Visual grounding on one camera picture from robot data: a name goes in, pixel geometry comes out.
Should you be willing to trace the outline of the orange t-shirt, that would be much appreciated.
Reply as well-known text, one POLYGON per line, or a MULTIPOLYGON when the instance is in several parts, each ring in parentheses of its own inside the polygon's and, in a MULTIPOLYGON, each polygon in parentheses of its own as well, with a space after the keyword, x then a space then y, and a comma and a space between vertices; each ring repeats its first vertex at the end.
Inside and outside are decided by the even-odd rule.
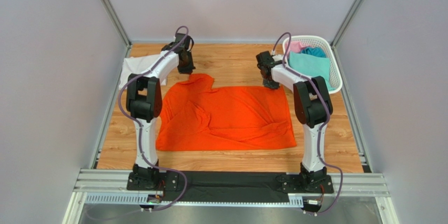
POLYGON ((213 86, 193 74, 165 94, 159 151, 276 150, 296 146, 283 88, 213 86))

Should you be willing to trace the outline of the white t-shirt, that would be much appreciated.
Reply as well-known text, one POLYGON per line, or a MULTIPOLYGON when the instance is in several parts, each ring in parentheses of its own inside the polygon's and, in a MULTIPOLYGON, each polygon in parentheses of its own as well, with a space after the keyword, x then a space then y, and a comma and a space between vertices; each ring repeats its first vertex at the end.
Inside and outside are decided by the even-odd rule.
MULTIPOLYGON (((158 55, 148 55, 148 56, 143 56, 143 57, 125 58, 123 61, 123 66, 122 66, 122 70, 121 70, 118 89, 122 90, 124 85, 128 82, 128 78, 131 74, 139 75, 141 73, 148 71, 151 68, 151 66, 157 61, 159 56, 160 55, 158 54, 158 55)), ((157 75, 155 75, 156 71, 154 71, 151 74, 145 75, 145 77, 156 76, 160 80, 162 80, 161 85, 166 86, 167 78, 168 78, 170 71, 167 71, 167 67, 164 68, 163 72, 159 68, 157 71, 158 71, 157 75)))

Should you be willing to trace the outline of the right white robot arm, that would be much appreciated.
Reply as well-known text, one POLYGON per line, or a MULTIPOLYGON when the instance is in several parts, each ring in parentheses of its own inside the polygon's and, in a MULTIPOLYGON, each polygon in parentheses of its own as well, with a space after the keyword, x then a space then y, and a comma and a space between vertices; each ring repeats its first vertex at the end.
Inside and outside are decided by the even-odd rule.
POLYGON ((333 193, 331 177, 323 157, 324 134, 332 113, 332 103, 323 77, 309 77, 289 66, 286 58, 276 60, 269 51, 256 56, 264 87, 281 85, 293 92, 294 111, 303 126, 304 154, 300 173, 289 182, 293 190, 333 193))

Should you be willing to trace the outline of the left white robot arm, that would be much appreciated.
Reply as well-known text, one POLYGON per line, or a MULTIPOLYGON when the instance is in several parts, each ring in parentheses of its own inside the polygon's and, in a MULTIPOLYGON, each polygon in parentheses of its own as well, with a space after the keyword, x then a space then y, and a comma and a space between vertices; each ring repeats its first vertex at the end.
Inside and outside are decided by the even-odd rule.
POLYGON ((136 126, 137 157, 128 177, 127 190, 157 190, 162 185, 156 151, 156 122, 162 112, 162 81, 173 69, 191 74, 192 38, 176 33, 173 42, 165 45, 160 55, 145 70, 128 77, 126 110, 136 126))

